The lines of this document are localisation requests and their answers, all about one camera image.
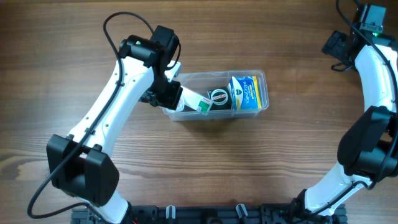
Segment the white Panadol box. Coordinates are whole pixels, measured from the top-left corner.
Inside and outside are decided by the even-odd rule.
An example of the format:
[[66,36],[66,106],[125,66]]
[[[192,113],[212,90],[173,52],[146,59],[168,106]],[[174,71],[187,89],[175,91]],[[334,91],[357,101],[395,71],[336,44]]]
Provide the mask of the white Panadol box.
[[203,95],[183,86],[182,98],[184,105],[202,114],[207,114],[213,105],[213,101]]

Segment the dark green round tin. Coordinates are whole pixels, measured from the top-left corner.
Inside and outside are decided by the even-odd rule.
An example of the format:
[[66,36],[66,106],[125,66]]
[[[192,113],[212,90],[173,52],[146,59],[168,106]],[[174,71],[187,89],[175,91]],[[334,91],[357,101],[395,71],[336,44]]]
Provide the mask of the dark green round tin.
[[208,90],[208,96],[213,102],[211,110],[230,110],[232,108],[231,95],[226,87]]

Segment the blue VapoDrops box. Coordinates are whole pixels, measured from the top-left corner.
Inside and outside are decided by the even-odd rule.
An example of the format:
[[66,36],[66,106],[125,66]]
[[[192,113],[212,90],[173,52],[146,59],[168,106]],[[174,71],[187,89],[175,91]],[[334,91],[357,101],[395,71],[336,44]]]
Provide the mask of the blue VapoDrops box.
[[234,110],[256,110],[262,108],[256,76],[231,77],[228,90]]

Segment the white spray bottle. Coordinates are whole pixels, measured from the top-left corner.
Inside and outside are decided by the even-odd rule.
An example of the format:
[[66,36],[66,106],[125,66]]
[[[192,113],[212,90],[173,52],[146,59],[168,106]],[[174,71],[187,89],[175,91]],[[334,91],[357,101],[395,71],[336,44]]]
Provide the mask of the white spray bottle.
[[181,96],[175,111],[182,112],[184,110],[184,108],[185,108],[185,99],[183,96]]

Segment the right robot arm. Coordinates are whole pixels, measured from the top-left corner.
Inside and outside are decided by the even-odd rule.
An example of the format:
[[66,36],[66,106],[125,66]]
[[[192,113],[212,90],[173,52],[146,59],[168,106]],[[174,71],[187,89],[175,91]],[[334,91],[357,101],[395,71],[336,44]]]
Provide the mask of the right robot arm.
[[382,33],[386,8],[357,3],[352,21],[336,9],[350,33],[334,31],[322,51],[340,61],[332,70],[359,73],[364,113],[341,138],[333,168],[280,211],[287,223],[341,223],[345,200],[397,176],[397,41]]

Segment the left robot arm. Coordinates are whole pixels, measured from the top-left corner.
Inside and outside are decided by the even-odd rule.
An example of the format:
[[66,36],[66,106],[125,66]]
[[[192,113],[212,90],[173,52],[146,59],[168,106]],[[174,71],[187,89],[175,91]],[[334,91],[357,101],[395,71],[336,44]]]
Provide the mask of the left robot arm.
[[123,40],[114,75],[89,112],[67,136],[53,135],[47,143],[52,185],[82,200],[103,222],[127,220],[130,204],[116,190],[119,171],[111,155],[135,105],[177,108],[182,87],[173,76],[181,64],[168,65],[179,44],[175,32],[163,26],[150,39]]

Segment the clear plastic container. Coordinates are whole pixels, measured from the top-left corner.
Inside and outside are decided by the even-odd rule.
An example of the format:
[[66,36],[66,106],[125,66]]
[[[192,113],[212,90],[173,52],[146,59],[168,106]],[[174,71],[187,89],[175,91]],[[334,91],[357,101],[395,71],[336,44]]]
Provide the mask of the clear plastic container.
[[259,84],[259,92],[261,96],[262,108],[256,110],[209,110],[207,114],[197,112],[185,106],[182,112],[163,109],[164,114],[174,121],[188,121],[201,119],[229,119],[254,117],[269,106],[269,97],[266,84],[266,76],[262,70],[236,70],[222,72],[198,72],[198,73],[182,73],[175,80],[204,97],[209,98],[208,90],[226,87],[228,88],[231,77],[256,76]]

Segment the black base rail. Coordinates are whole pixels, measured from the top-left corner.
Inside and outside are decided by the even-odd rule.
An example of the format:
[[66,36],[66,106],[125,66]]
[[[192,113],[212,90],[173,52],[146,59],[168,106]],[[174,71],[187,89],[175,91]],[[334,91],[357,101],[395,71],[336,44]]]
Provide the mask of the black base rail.
[[[133,206],[130,216],[122,223],[289,223],[287,204],[262,204],[246,206],[244,212],[235,207],[156,207]],[[301,218],[295,217],[293,223]],[[105,223],[88,209],[72,210],[73,224]],[[347,224],[345,205],[340,205],[332,216],[318,215],[300,223]]]

